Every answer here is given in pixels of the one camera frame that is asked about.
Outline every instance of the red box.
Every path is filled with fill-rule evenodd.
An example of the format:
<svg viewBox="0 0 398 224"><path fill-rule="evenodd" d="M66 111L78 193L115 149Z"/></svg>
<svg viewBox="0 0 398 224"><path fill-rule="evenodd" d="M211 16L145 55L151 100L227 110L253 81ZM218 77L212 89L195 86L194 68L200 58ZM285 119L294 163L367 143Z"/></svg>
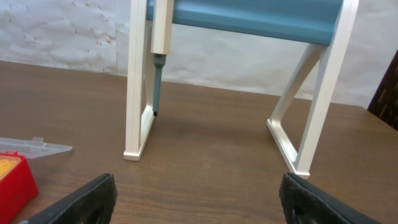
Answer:
<svg viewBox="0 0 398 224"><path fill-rule="evenodd" d="M17 161L17 164L0 179L0 224L6 224L11 222L39 191L24 156L18 155L17 152L8 152L0 153L0 157Z"/></svg>

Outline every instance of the dark brown woven object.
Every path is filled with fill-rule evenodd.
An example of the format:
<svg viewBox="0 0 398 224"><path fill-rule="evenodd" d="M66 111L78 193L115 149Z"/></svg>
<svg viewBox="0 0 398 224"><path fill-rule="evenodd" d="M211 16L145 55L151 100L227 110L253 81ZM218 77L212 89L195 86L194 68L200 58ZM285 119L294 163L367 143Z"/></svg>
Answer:
<svg viewBox="0 0 398 224"><path fill-rule="evenodd" d="M398 130L398 51L381 80L368 111Z"/></svg>

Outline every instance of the yellow object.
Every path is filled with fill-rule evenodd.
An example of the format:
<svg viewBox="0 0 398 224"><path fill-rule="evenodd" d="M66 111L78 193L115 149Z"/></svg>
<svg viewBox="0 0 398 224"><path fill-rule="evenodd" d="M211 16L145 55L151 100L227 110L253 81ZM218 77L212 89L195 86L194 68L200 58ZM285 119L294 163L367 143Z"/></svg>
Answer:
<svg viewBox="0 0 398 224"><path fill-rule="evenodd" d="M5 177L21 160L18 157L0 156L0 181Z"/></svg>

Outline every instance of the blue curved surface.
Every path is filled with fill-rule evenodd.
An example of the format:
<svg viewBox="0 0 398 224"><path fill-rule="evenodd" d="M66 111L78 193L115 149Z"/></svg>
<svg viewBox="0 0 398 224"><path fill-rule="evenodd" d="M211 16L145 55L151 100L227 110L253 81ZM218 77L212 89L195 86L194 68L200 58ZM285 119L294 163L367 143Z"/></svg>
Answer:
<svg viewBox="0 0 398 224"><path fill-rule="evenodd" d="M175 0L173 23L330 45L343 0ZM148 0L147 20L153 20Z"/></svg>

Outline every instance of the wood grain surface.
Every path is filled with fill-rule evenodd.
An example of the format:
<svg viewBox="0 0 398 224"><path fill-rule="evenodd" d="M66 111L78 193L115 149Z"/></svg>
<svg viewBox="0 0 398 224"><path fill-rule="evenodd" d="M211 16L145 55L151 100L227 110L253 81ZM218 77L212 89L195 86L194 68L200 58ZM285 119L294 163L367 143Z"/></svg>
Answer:
<svg viewBox="0 0 398 224"><path fill-rule="evenodd" d="M163 83L139 162L123 159L126 77L0 62L0 136L73 146L29 160L40 195L26 219L96 176L115 176L112 223L285 223L285 162L266 127L277 96ZM282 125L297 147L310 102ZM332 104L309 181L383 223L398 223L398 132Z"/></svg>

